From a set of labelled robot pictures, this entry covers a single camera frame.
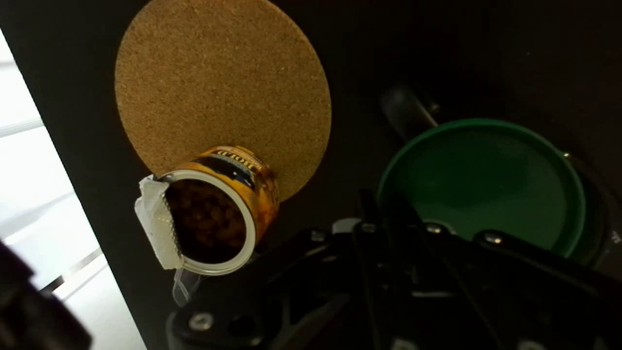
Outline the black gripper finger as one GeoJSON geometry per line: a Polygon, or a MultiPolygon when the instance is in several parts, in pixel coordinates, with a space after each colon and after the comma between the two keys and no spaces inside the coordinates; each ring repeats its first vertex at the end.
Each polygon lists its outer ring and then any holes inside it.
{"type": "Polygon", "coordinates": [[[421,243],[415,237],[415,214],[397,202],[382,202],[372,191],[358,192],[358,218],[341,218],[333,224],[335,235],[362,235],[368,241],[376,266],[390,266],[397,276],[415,284],[423,280],[421,243]]]}

